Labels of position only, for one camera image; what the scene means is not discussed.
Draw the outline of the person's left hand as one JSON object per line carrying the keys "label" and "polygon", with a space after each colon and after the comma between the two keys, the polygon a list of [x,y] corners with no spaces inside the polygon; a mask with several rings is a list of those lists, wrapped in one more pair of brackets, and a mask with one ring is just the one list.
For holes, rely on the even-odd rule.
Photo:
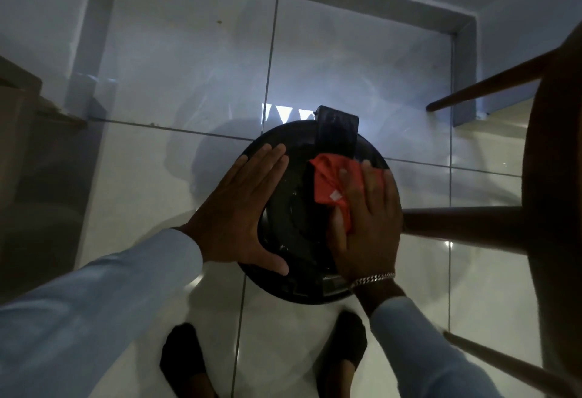
{"label": "person's left hand", "polygon": [[176,230],[198,245],[204,262],[246,264],[251,248],[263,248],[258,222],[288,163],[284,144],[264,144],[251,157],[240,156],[191,219]]}

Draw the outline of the person's right hand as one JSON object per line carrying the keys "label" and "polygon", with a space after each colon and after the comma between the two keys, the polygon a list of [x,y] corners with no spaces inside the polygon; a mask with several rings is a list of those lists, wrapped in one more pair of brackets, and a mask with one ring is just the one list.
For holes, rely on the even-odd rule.
{"label": "person's right hand", "polygon": [[331,250],[339,275],[349,284],[394,275],[403,230],[403,214],[395,179],[389,169],[360,163],[364,189],[345,170],[339,171],[349,204],[348,249]]}

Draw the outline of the round black appliance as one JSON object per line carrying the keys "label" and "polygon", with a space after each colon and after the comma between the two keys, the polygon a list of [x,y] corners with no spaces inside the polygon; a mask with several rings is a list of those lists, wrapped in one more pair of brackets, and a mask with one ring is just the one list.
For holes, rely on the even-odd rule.
{"label": "round black appliance", "polygon": [[251,158],[263,145],[286,147],[287,169],[266,203],[258,222],[258,239],[289,266],[289,274],[279,274],[250,264],[240,264],[244,273],[265,292],[294,304],[324,305],[352,295],[349,285],[338,275],[326,245],[326,227],[331,204],[341,201],[334,187],[325,201],[316,200],[316,169],[312,161],[328,153],[346,165],[369,160],[378,171],[388,169],[380,152],[359,133],[359,117],[319,106],[314,120],[284,123],[264,132],[243,152]]}

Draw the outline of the red cloth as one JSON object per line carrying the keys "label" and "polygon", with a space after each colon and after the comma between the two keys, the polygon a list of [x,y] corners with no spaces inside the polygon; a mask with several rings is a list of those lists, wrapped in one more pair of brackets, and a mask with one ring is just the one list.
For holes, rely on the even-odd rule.
{"label": "red cloth", "polygon": [[310,164],[314,167],[314,200],[332,209],[338,209],[343,218],[345,232],[351,230],[349,204],[343,195],[339,171],[345,169],[361,190],[364,189],[360,163],[338,154],[321,153]]}

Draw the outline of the person's right forearm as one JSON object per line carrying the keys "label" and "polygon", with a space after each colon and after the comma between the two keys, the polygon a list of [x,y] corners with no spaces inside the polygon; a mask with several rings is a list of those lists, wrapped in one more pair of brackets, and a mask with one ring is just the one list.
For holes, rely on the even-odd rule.
{"label": "person's right forearm", "polygon": [[353,289],[397,379],[401,398],[503,398],[392,279]]}

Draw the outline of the person's left forearm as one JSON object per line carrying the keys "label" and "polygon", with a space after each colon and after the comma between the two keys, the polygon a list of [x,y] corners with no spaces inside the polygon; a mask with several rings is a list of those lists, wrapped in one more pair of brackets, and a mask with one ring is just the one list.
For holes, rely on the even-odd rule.
{"label": "person's left forearm", "polygon": [[88,398],[201,270],[196,242],[165,229],[0,306],[0,398]]}

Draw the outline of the person's right foot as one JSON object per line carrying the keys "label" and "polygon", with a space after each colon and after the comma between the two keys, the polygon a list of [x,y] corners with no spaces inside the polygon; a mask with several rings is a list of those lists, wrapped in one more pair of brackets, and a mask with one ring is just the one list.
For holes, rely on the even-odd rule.
{"label": "person's right foot", "polygon": [[343,310],[324,346],[316,374],[319,398],[350,398],[355,372],[367,349],[367,334],[357,313]]}

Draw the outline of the person's foot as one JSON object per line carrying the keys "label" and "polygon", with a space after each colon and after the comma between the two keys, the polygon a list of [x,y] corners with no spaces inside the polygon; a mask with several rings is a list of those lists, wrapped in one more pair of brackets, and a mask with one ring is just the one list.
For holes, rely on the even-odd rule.
{"label": "person's foot", "polygon": [[367,349],[367,334],[357,313],[343,310],[324,346],[316,374],[319,398],[350,398],[355,372]]}
{"label": "person's foot", "polygon": [[192,324],[183,323],[171,330],[159,367],[177,398],[218,398]]}

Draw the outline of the person's left foot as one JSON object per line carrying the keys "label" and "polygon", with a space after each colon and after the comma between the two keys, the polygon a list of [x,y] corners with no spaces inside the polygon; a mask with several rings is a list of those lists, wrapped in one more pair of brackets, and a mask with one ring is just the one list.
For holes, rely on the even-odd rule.
{"label": "person's left foot", "polygon": [[171,330],[159,367],[177,398],[218,398],[192,324],[183,323]]}

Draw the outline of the brown wooden stool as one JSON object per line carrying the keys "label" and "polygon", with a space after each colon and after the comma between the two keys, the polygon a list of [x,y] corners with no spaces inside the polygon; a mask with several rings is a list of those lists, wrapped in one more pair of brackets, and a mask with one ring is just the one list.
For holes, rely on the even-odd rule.
{"label": "brown wooden stool", "polygon": [[446,330],[447,341],[552,398],[582,398],[582,21],[558,47],[427,105],[452,107],[540,79],[521,206],[405,209],[404,234],[528,256],[548,371]]}

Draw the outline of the brown wooden cabinet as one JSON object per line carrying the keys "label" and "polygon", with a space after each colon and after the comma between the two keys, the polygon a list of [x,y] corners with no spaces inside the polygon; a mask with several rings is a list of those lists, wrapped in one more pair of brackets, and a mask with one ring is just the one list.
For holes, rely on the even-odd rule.
{"label": "brown wooden cabinet", "polygon": [[42,80],[0,56],[0,215],[15,198],[36,115],[84,127],[87,122],[41,96]]}

